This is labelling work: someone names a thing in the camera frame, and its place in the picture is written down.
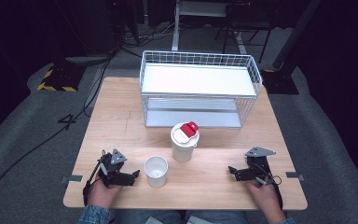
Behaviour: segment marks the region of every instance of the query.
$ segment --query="gray mat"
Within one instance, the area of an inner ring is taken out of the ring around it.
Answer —
[[[214,41],[215,32],[212,28],[185,30],[179,48],[220,52],[222,39]],[[288,35],[287,30],[272,32],[260,69],[269,68]],[[170,50],[171,41],[167,37],[131,50],[138,54],[145,49]],[[78,92],[37,91],[50,66],[47,64],[30,77],[28,86],[32,93],[0,126],[0,175],[60,130],[64,124],[58,123],[59,119],[79,114],[90,99],[92,83],[101,68],[100,65],[87,68]],[[109,64],[106,75],[138,76],[139,66],[139,58],[121,51]],[[310,97],[301,71],[297,69],[293,78],[299,95],[269,96],[293,163],[307,178],[301,185],[308,208],[289,211],[288,215],[298,223],[358,223],[358,172],[334,126]],[[55,136],[7,173],[0,182],[0,223],[76,223],[81,208],[62,204],[66,185],[60,181],[72,173],[89,120],[79,114],[68,131]],[[249,219],[251,223],[266,223],[257,211],[249,212]]]

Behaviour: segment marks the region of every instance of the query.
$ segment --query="white wire rack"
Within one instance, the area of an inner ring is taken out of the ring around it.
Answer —
[[[146,127],[195,121],[241,128],[262,88],[250,55],[144,51],[140,89]]]

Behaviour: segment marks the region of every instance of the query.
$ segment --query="sleeve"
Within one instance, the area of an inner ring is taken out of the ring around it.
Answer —
[[[77,224],[107,224],[110,211],[100,206],[89,204],[83,209]]]
[[[292,218],[287,218],[286,220],[280,222],[279,224],[296,224],[296,222]]]

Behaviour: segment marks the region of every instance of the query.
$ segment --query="white lid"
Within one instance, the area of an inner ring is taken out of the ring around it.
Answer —
[[[171,139],[180,147],[193,147],[200,139],[199,131],[196,131],[196,135],[188,138],[187,135],[180,129],[184,123],[176,124],[171,130]]]

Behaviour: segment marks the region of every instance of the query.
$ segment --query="blue jeans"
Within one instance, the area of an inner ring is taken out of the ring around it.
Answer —
[[[163,224],[186,224],[190,217],[199,217],[212,223],[247,224],[244,211],[188,210],[185,220],[175,210],[116,209],[115,223],[145,224],[153,217]]]

